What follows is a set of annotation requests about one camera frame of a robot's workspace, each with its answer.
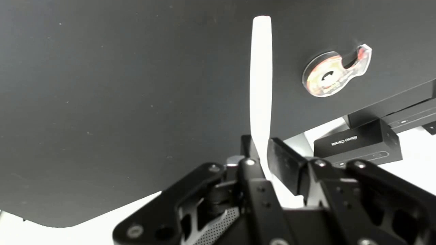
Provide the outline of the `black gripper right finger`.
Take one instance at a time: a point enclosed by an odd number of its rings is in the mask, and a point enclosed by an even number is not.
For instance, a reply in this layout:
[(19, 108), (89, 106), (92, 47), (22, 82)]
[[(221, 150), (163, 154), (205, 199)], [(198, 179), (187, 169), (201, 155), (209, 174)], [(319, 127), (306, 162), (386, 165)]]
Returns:
[(308, 195), (308, 161), (278, 138), (269, 142), (270, 172), (296, 196)]

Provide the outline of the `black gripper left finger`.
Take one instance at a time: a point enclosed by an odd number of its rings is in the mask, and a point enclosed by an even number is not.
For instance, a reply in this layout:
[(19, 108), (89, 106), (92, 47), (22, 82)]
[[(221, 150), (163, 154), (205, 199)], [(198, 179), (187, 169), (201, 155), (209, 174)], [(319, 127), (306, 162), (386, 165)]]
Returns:
[(248, 176), (262, 176), (262, 165), (258, 150), (251, 135), (242, 136), (242, 155), (244, 173)]

